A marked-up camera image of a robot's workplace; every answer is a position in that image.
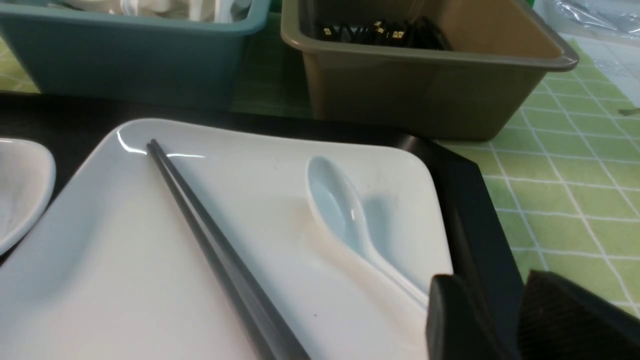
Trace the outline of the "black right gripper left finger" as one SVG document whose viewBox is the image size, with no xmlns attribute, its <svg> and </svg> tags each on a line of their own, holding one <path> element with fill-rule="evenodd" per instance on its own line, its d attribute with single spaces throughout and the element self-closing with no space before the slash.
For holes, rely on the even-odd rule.
<svg viewBox="0 0 640 360">
<path fill-rule="evenodd" d="M 456 275 L 438 274 L 430 280 L 425 337 L 430 360 L 503 358 L 466 286 Z"/>
</svg>

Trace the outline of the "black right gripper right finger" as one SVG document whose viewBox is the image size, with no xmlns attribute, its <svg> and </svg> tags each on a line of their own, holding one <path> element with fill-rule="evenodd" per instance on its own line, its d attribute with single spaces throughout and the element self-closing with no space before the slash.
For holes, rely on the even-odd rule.
<svg viewBox="0 0 640 360">
<path fill-rule="evenodd" d="M 564 276 L 532 270 L 516 340 L 523 360 L 637 360 L 640 322 Z"/>
</svg>

